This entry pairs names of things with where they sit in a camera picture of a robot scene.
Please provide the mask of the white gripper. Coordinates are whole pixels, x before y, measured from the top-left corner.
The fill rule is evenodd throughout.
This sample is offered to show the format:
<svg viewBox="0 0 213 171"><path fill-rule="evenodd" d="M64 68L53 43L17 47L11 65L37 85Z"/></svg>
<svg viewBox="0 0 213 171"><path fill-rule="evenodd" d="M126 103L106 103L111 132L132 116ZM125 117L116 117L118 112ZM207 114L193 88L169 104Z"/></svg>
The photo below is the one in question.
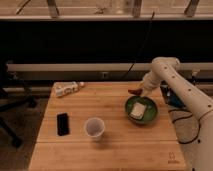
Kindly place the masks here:
<svg viewBox="0 0 213 171"><path fill-rule="evenodd" d="M141 96L148 96L153 90L159 87L158 79L152 74L146 74L141 82L142 93Z"/></svg>

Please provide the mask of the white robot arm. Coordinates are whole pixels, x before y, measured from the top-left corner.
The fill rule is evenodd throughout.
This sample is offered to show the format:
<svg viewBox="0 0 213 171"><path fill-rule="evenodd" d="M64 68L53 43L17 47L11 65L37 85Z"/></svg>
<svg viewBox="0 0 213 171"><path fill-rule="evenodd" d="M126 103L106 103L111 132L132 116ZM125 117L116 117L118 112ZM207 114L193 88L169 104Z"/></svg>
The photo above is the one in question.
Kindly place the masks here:
<svg viewBox="0 0 213 171"><path fill-rule="evenodd" d="M142 78L140 88L146 96L165 81L200 123L198 146L193 162L195 171L213 171L213 99L178 73L175 57L156 57Z"/></svg>

